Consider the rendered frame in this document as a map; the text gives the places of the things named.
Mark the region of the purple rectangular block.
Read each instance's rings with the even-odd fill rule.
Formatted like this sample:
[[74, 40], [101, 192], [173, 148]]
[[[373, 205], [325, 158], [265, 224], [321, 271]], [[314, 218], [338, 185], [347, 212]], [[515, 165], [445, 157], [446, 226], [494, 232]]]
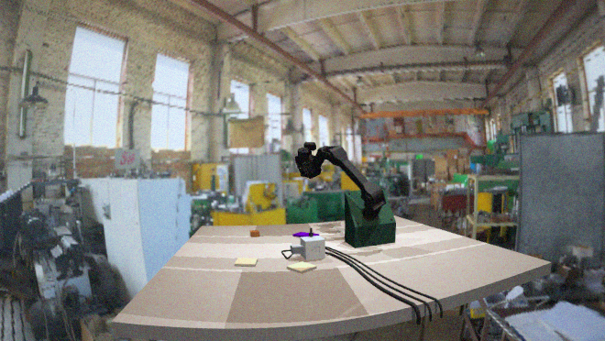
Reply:
[[[293, 234], [292, 236], [293, 236], [293, 237], [308, 237], [308, 236], [309, 236], [309, 233], [305, 233], [305, 232], [299, 232], [299, 233]], [[315, 237], [315, 236], [319, 236], [319, 234], [313, 234], [313, 236], [314, 236], [314, 237]]]

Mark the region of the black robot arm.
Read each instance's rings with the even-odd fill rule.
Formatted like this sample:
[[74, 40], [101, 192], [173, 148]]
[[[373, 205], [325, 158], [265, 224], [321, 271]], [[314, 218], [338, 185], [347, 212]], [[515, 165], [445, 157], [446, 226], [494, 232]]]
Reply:
[[382, 206], [386, 204], [383, 190], [377, 183], [369, 182], [361, 174], [347, 158], [346, 151], [340, 145], [319, 148], [314, 159], [309, 158], [308, 148], [298, 148], [298, 155], [295, 157], [295, 162], [301, 176], [309, 179], [320, 175], [321, 166], [325, 160], [329, 160], [332, 164], [341, 167], [344, 173], [360, 189], [360, 197], [365, 201], [365, 209], [362, 209], [362, 212], [366, 221], [378, 219]]

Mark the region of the black cables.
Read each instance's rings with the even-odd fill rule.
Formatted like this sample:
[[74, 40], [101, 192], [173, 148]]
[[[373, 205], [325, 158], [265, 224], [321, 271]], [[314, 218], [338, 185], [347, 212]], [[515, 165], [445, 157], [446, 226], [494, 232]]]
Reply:
[[[329, 248], [330, 248], [330, 249], [329, 249]], [[351, 259], [354, 259], [355, 261], [359, 262], [360, 264], [363, 264], [361, 261], [357, 260], [356, 258], [351, 258], [351, 256], [349, 256], [348, 254], [344, 254], [343, 252], [341, 252], [341, 251], [339, 251], [339, 250], [332, 249], [331, 247], [328, 247], [328, 246], [326, 246], [326, 247], [325, 247], [325, 249], [329, 250], [330, 252], [334, 252], [334, 253], [336, 253], [337, 255], [339, 255], [339, 256], [341, 256], [341, 257], [343, 257], [343, 258], [345, 258], [345, 259], [348, 259], [350, 262], [352, 262], [352, 263], [354, 263], [356, 266], [360, 267], [360, 269], [361, 269], [361, 270], [364, 270], [364, 271], [365, 271], [367, 274], [369, 274], [369, 276], [373, 277], [373, 279], [376, 279], [376, 280], [377, 280], [377, 281], [379, 281], [380, 283], [383, 283], [383, 285], [385, 284], [386, 286], [390, 287], [392, 290], [395, 290], [395, 291], [397, 291], [397, 292], [399, 292], [399, 293], [402, 293], [403, 295], [405, 294], [406, 296], [411, 297], [411, 298], [415, 299], [416, 301], [418, 300], [418, 302], [420, 301], [421, 303], [426, 304], [426, 306], [427, 306], [427, 308], [428, 308], [428, 311], [429, 311], [429, 317], [430, 317], [430, 318], [429, 318], [429, 321], [430, 321], [430, 322], [432, 321], [432, 313], [431, 313], [432, 311], [431, 311], [431, 308], [430, 308], [429, 304], [428, 304], [426, 301], [423, 301], [423, 300], [421, 300], [421, 299], [419, 299], [419, 298], [413, 297], [413, 296], [411, 296], [411, 294], [408, 294], [408, 293], [406, 293], [406, 292], [400, 291], [400, 290], [398, 290], [398, 289], [396, 289], [396, 288], [394, 288], [394, 287], [391, 287], [390, 285], [388, 285], [388, 283], [385, 283], [384, 281], [379, 280], [378, 278], [376, 278], [375, 276], [373, 276], [372, 274], [370, 274], [370, 273], [369, 273], [368, 271], [366, 271], [365, 269], [362, 269], [362, 268], [361, 268], [361, 266], [360, 266], [360, 265], [358, 265], [356, 262], [354, 262], [354, 261], [352, 261], [352, 260], [351, 260]], [[333, 251], [332, 251], [332, 250], [333, 250]], [[286, 255], [285, 255], [285, 254], [283, 254], [283, 252], [285, 252], [285, 251], [290, 251], [292, 254], [291, 254], [289, 257], [286, 257]], [[342, 256], [341, 254], [337, 253], [336, 251], [337, 251], [337, 252], [339, 252], [339, 253], [341, 253], [343, 256]], [[298, 245], [291, 245], [291, 249], [282, 250], [281, 254], [283, 254], [283, 256], [284, 256], [286, 259], [289, 259], [289, 258], [290, 258], [292, 255], [296, 255], [296, 254], [303, 254], [303, 252], [304, 252], [304, 246], [303, 246], [303, 245], [298, 244]], [[346, 255], [346, 256], [348, 256], [348, 257], [350, 257], [350, 258], [347, 258], [347, 257], [345, 257], [344, 255]], [[423, 293], [421, 293], [421, 292], [415, 291], [415, 290], [413, 290], [413, 289], [407, 288], [406, 286], [403, 286], [403, 285], [401, 285], [401, 284], [398, 284], [397, 282], [395, 282], [395, 281], [393, 281], [393, 280], [390, 280], [390, 279], [388, 279], [388, 278], [386, 278], [386, 277], [382, 276], [380, 273], [378, 273], [378, 272], [377, 272], [377, 271], [375, 271], [374, 269], [371, 269], [370, 267], [368, 267], [368, 266], [367, 266], [367, 265], [365, 265], [365, 264], [363, 264], [363, 266], [367, 267], [369, 270], [371, 270], [371, 271], [375, 272], [376, 274], [379, 274], [379, 276], [381, 276], [383, 279], [386, 279], [387, 281], [391, 281], [392, 283], [395, 283], [396, 285], [401, 286], [401, 287], [403, 287], [404, 289], [410, 290], [410, 292], [415, 292], [415, 293], [421, 294], [422, 296], [425, 296], [426, 298], [428, 297], [428, 298], [430, 298], [430, 299], [435, 300], [435, 301], [437, 302], [437, 304], [439, 305], [439, 308], [440, 308], [440, 311], [441, 311], [441, 312], [440, 312], [440, 314], [441, 314], [441, 315], [440, 315], [440, 317], [441, 317], [441, 318], [443, 318], [443, 309], [442, 309], [443, 307], [442, 307], [441, 303], [439, 302], [439, 300], [437, 300], [436, 298], [431, 297], [431, 296], [426, 295], [426, 294], [423, 294]]]

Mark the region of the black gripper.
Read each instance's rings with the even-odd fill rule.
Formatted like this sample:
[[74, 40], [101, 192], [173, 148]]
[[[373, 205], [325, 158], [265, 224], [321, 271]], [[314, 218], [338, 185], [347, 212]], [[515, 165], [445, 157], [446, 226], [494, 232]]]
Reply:
[[313, 160], [315, 156], [312, 155], [312, 150], [316, 150], [315, 142], [305, 142], [303, 145], [305, 148], [309, 149], [309, 158], [310, 160]]

